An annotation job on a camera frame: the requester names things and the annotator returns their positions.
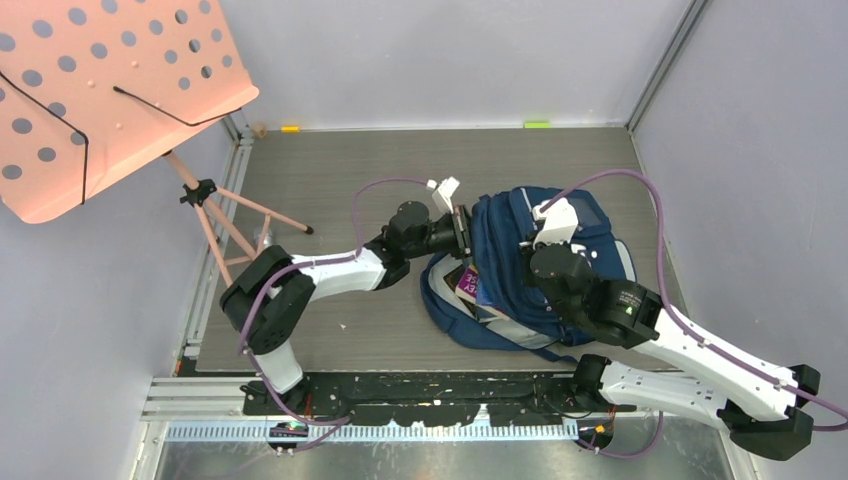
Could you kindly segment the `purple spine book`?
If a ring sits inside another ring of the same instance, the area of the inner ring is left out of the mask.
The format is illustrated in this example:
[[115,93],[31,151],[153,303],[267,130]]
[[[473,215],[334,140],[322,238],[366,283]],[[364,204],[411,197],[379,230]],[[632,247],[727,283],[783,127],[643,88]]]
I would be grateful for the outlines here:
[[459,300],[472,306],[477,304],[479,274],[473,265],[453,267],[443,280]]

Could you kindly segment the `navy blue student backpack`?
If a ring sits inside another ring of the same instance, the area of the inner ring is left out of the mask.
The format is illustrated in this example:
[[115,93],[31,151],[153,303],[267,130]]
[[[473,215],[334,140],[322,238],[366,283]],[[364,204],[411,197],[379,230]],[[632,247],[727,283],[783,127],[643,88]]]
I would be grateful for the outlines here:
[[433,323],[456,343],[471,349],[526,350],[545,360],[570,361],[572,349],[592,337],[563,325],[544,295],[526,284],[519,244],[537,230],[532,209],[557,194],[555,188],[521,186],[482,196],[472,208],[472,260],[482,288],[499,314],[487,318],[457,297],[453,280],[462,261],[436,254],[420,275],[420,294]]

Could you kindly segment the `blue Animal Farm book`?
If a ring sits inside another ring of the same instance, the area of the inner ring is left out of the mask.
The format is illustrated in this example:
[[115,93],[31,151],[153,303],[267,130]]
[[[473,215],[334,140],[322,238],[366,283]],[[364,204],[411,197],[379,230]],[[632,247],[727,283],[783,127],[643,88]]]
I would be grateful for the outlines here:
[[482,275],[479,274],[477,271],[475,271],[475,273],[475,306],[478,317],[481,318],[484,322],[494,320],[510,320],[511,317],[506,312],[501,310],[491,298],[491,295],[489,294],[483,283]]

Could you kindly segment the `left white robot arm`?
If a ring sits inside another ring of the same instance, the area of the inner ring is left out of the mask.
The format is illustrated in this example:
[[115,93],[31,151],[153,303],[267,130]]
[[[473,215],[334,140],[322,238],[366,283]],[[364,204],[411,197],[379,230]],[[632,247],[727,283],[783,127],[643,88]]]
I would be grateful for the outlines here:
[[310,303],[347,292],[387,289],[410,272],[419,257],[471,253],[470,215],[452,197],[454,177],[428,180],[439,218],[426,205],[407,201],[371,240],[357,236],[356,249],[338,254],[292,255],[271,245],[252,260],[219,299],[239,334],[237,348],[265,380],[268,400],[280,412],[298,412],[307,398],[290,338]]

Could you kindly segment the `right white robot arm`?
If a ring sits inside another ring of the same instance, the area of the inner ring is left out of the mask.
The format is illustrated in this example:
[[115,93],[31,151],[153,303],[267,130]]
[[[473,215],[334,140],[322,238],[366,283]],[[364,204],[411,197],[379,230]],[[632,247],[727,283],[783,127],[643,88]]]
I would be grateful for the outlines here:
[[802,396],[816,393],[817,370],[766,362],[699,327],[638,283],[600,276],[571,246],[578,216],[566,199],[545,200],[531,214],[537,230],[522,247],[529,280],[558,320],[678,370],[650,372],[590,354],[579,361],[570,385],[577,406],[634,406],[686,417],[775,461],[810,445],[814,420],[803,412]]

